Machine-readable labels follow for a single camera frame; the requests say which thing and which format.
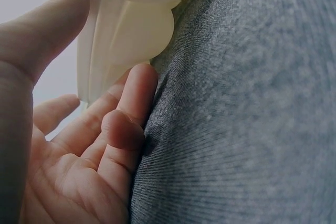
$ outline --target hand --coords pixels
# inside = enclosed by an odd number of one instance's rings
[[[0,223],[121,223],[157,85],[149,65],[128,71],[51,142],[79,104],[34,109],[32,90],[81,31],[89,0],[50,0],[0,25]]]
[[[52,142],[45,135],[78,99],[64,96],[34,109],[22,223],[126,223],[155,87],[150,66],[134,67]]]

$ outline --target textured fabric surface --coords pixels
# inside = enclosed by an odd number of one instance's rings
[[[336,223],[336,0],[185,0],[132,223]]]

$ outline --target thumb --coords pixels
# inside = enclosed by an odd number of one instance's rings
[[[45,68],[82,30],[89,0],[49,0],[0,25],[0,67],[12,65],[36,84]]]

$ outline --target white plastic object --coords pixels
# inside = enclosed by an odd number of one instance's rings
[[[181,0],[90,0],[78,36],[77,84],[90,105],[127,69],[160,54],[174,30],[171,9]]]

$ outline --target white wall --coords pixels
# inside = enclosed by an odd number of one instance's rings
[[[46,0],[0,0],[0,23],[11,20],[42,4]],[[34,105],[66,93],[77,93],[76,87],[76,41],[74,41],[42,75],[34,90]],[[77,109],[59,128],[48,136],[53,137],[59,130],[79,114]]]

